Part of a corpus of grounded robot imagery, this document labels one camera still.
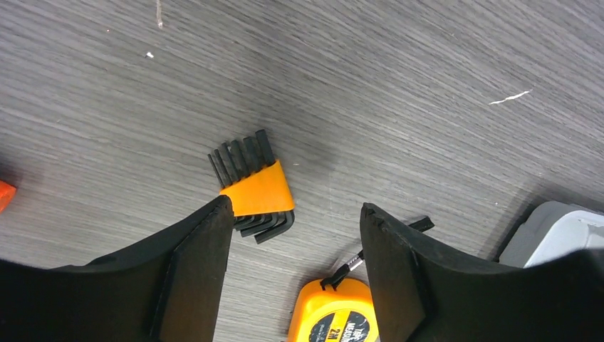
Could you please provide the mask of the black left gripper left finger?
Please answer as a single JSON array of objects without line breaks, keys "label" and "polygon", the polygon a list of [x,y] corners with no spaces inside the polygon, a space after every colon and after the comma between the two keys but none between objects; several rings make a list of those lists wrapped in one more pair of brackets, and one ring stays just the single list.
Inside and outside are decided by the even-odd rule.
[{"label": "black left gripper left finger", "polygon": [[211,341],[234,214],[219,196],[83,266],[1,261],[3,341]]}]

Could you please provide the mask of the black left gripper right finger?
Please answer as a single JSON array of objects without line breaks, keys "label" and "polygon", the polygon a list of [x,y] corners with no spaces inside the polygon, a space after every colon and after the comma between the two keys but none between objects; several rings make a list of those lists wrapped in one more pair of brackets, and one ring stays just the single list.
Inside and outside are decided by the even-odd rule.
[{"label": "black left gripper right finger", "polygon": [[530,268],[480,259],[375,204],[360,235],[382,341],[601,341],[603,251]]}]

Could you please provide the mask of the orange tape measure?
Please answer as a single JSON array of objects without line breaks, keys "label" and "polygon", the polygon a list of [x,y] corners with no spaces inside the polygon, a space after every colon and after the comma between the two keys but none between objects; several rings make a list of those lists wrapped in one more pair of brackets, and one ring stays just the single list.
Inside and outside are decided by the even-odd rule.
[{"label": "orange tape measure", "polygon": [[365,261],[362,251],[331,276],[302,287],[287,341],[377,341],[378,324],[370,287],[349,274]]}]

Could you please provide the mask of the grey plastic tool case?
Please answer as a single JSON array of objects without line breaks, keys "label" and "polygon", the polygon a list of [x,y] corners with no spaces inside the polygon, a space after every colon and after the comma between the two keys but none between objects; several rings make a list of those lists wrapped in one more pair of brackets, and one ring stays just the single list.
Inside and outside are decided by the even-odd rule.
[{"label": "grey plastic tool case", "polygon": [[603,248],[603,213],[576,204],[543,203],[520,223],[499,263],[529,268],[583,249]]}]

